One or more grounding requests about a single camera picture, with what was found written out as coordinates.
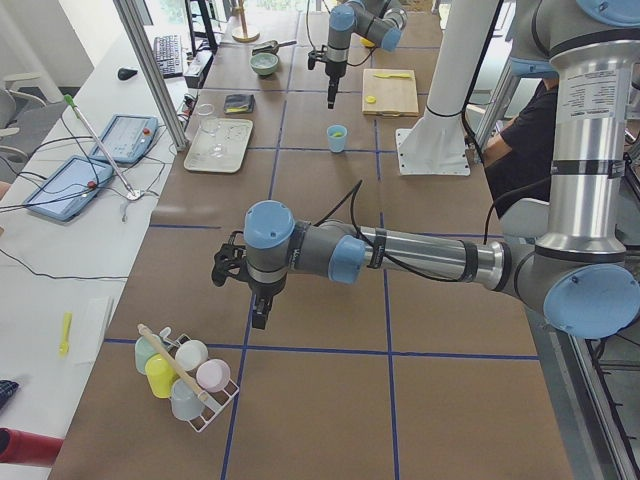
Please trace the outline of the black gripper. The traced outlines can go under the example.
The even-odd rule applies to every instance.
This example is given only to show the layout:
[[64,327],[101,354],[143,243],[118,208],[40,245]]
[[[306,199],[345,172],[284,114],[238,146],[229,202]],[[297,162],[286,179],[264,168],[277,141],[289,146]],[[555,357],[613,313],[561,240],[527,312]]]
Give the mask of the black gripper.
[[[227,242],[224,243],[213,257],[211,280],[216,287],[222,287],[228,278],[239,282],[248,282],[246,267],[246,247],[235,243],[236,236],[242,231],[232,231]],[[251,310],[251,326],[254,329],[266,328],[272,308],[271,295],[254,296]]]
[[[327,64],[328,46],[322,45],[320,48],[313,48],[307,55],[307,69],[314,70],[318,63]],[[338,76],[330,76],[327,89],[327,108],[333,109],[335,107],[336,96],[339,90]]]

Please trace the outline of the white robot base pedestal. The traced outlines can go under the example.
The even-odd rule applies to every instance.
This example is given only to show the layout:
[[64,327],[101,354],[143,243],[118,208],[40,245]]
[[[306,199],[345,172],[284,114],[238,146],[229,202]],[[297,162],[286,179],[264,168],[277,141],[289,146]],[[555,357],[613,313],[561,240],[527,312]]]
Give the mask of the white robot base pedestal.
[[402,175],[470,174],[463,127],[466,102],[501,5],[497,0],[451,3],[425,112],[412,128],[396,131]]

